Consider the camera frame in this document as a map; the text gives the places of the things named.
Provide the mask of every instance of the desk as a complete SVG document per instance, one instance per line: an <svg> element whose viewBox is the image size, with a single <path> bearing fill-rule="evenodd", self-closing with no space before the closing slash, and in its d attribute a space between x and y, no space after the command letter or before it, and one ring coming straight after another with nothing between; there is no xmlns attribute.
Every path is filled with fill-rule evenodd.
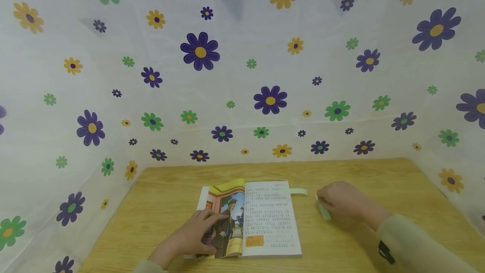
<svg viewBox="0 0 485 273"><path fill-rule="evenodd" d="M411 162L402 158L149 168L128 193L79 273L131 272L157 243L195 211L200 189L234 178L288 180L308 189L293 196L303 252L299 258L174 261L170 272L399 272L377 254L376 235L362 224L325 222L314 192L348 181L393 212L408 216L467 263L485 271L485 241Z"/></svg>

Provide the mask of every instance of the wooden table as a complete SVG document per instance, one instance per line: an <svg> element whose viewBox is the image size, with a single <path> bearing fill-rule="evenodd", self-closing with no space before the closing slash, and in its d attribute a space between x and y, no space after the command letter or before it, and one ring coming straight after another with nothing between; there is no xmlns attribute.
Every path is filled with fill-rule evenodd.
<svg viewBox="0 0 485 273"><path fill-rule="evenodd" d="M200 189L234 178L288 180L308 189L293 207L301 258L182 260L170 272L399 272L377 253L376 235L362 224L323 221L314 192L348 181L391 211L411 218L471 266L485 272L485 241L419 169L406 159L318 161L149 168L143 171L79 273L131 272L157 243L195 211Z"/></svg>

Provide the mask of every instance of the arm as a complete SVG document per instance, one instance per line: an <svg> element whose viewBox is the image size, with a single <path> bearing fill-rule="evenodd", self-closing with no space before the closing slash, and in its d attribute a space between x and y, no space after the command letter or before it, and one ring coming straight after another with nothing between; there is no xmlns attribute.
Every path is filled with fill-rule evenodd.
<svg viewBox="0 0 485 273"><path fill-rule="evenodd" d="M317 191L329 212L363 220L408 272L476 272L402 215L392 214L353 185L337 181Z"/></svg>

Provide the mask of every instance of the sleeve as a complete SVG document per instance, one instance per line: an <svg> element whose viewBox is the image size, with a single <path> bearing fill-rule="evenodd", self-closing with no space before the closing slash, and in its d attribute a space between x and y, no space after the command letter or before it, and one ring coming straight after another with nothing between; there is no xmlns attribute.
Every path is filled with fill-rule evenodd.
<svg viewBox="0 0 485 273"><path fill-rule="evenodd" d="M168 271L149 260L140 260L133 273L168 273Z"/></svg>
<svg viewBox="0 0 485 273"><path fill-rule="evenodd" d="M405 216L392 215L381 223L377 234L407 272L477 272Z"/></svg>

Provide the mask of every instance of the white fabric wall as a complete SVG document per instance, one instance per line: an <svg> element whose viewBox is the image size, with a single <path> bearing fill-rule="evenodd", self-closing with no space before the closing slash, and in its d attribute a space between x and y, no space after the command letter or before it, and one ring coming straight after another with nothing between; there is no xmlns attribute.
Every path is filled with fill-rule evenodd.
<svg viewBox="0 0 485 273"><path fill-rule="evenodd" d="M485 2L347 1L348 11L345 0L0 0L0 272L76 272L137 176L154 166L406 157L485 235ZM163 27L155 29L147 15L156 24L158 12L165 23L159 17ZM424 50L413 39L432 14L433 24L419 27L425 39L434 35ZM211 57L211 70L207 61L184 62L181 45L201 32L218 44L206 47L219 55L195 51ZM292 55L288 43L291 51L296 38L303 44ZM346 47L351 38L355 49ZM356 64L366 50L377 50L379 63L362 72ZM75 75L69 60L64 67L69 58L83 66ZM145 75L145 83L144 67L163 81L151 87ZM270 98L279 111L271 106L264 114L255 98L264 104L266 97L255 95L274 86L287 97ZM385 95L389 105L376 110L374 100ZM341 121L326 116L334 101L350 106ZM471 113L458 110L461 103ZM100 123L78 119L85 110L96 113L104 135ZM195 123L182 120L189 110ZM396 130L395 119L410 112L414 124ZM144 126L145 113L163 127ZM232 130L229 141L213 138L217 126ZM255 136L258 127L269 135ZM438 137L443 131L446 142L448 129L458 133L450 137L454 146ZM99 145L96 138L85 145L89 130L104 136ZM321 154L316 141L328 151ZM361 141L371 141L367 154L356 152ZM283 154L278 145L291 148L287 157L274 155ZM154 159L153 149L167 158ZM194 150L209 159L192 159ZM114 165L102 170L106 158Z"/></svg>

